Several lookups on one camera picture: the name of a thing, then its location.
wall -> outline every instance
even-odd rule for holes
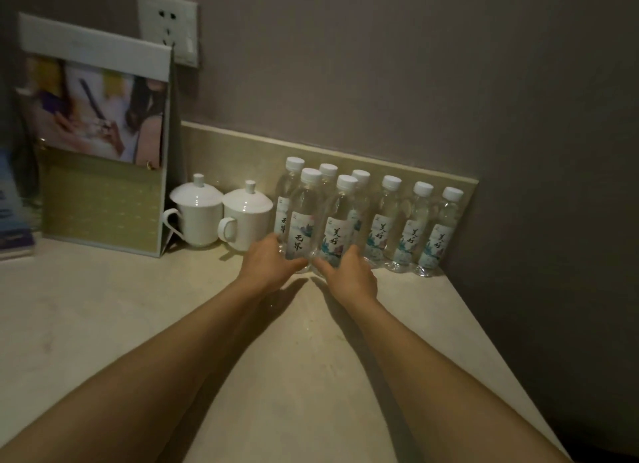
[[[4,51],[17,9],[137,35],[5,1]],[[183,117],[480,178],[447,273],[560,435],[639,454],[636,0],[196,1]]]

countertop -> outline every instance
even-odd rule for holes
[[[224,245],[155,259],[48,239],[34,257],[0,263],[0,444],[215,295],[241,263]],[[445,276],[375,274],[396,317],[561,448]],[[353,322],[321,280],[296,276],[295,288],[297,278],[311,279],[260,308],[255,340],[207,381],[160,461],[420,461]]]

blue book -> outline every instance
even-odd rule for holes
[[[15,187],[9,152],[0,149],[0,259],[33,253],[35,240],[22,215],[22,201]]]

outlet faceplate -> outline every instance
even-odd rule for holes
[[[197,67],[197,4],[188,0],[137,0],[143,40],[173,47],[175,62]]]

forearm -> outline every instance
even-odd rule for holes
[[[441,462],[566,462],[498,396],[378,302],[350,309],[422,451]]]
[[[259,298],[231,283],[76,388],[1,449],[0,459],[154,461]]]

